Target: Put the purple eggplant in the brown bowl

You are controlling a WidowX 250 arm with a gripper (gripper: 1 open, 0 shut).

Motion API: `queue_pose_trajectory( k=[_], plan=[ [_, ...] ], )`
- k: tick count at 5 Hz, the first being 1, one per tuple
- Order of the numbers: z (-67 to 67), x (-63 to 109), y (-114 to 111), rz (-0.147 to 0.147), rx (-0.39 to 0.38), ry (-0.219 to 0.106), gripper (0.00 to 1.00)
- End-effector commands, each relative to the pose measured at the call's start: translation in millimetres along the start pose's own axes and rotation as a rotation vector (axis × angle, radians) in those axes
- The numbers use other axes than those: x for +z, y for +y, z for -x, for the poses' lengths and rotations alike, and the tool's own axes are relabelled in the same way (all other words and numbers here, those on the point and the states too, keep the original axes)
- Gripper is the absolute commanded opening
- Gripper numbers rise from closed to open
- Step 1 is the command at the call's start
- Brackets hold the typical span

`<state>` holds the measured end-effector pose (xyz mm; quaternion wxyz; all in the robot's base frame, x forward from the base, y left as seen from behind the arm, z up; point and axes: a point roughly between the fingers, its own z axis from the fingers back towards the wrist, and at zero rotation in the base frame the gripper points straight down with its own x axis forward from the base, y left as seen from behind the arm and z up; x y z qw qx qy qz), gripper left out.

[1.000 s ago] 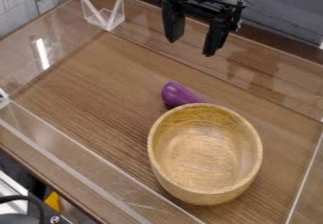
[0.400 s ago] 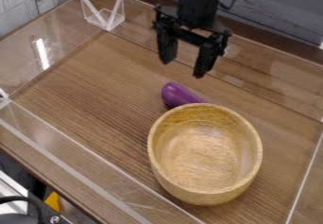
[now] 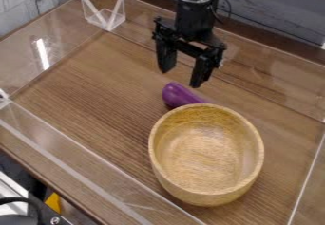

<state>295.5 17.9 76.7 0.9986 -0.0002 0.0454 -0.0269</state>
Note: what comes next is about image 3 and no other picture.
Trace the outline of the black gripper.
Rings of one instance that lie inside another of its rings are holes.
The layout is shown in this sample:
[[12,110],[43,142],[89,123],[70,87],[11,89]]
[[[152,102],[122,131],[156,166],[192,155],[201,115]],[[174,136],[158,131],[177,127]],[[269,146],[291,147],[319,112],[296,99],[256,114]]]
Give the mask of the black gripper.
[[198,88],[220,66],[225,43],[213,33],[217,0],[178,0],[176,18],[157,17],[153,39],[162,73],[177,65],[178,52],[196,59],[189,85]]

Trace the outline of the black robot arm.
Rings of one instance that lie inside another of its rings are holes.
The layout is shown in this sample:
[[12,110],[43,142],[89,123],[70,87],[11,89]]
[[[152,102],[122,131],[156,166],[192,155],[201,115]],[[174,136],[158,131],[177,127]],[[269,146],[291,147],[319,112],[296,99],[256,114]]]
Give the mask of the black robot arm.
[[153,39],[162,73],[177,65],[178,52],[194,60],[189,85],[198,88],[220,68],[226,44],[213,33],[218,0],[177,0],[176,19],[157,17]]

